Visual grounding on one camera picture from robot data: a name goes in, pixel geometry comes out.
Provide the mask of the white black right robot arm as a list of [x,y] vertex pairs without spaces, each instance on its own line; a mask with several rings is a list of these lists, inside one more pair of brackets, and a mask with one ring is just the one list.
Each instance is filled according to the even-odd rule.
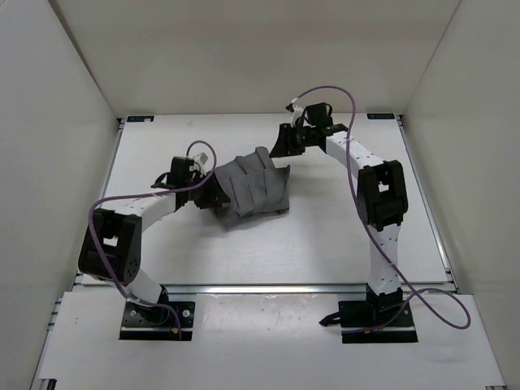
[[394,312],[386,298],[402,298],[396,271],[397,239],[409,208],[403,167],[355,141],[348,127],[334,124],[332,106],[325,102],[305,108],[291,103],[286,110],[292,115],[291,121],[279,126],[270,157],[302,155],[308,147],[316,146],[347,168],[355,188],[354,205],[370,240],[367,294],[374,299],[364,305],[364,315],[368,322],[383,325]]

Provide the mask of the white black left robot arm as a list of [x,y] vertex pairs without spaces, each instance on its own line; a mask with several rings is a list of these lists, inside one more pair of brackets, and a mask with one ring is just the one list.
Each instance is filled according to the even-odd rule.
[[113,284],[135,311],[154,326],[180,325],[170,309],[166,288],[141,268],[142,235],[155,223],[192,202],[204,209],[229,202],[212,171],[205,153],[174,157],[170,171],[161,174],[152,187],[156,193],[139,197],[113,197],[124,201],[119,210],[95,207],[78,259],[80,272]]

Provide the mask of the grey pleated skirt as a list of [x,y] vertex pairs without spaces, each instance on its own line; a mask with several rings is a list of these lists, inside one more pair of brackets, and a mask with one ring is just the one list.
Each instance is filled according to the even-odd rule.
[[215,178],[230,198],[226,206],[214,208],[214,215],[227,230],[268,214],[283,214],[290,209],[288,182],[291,167],[277,167],[264,146],[237,156],[217,167]]

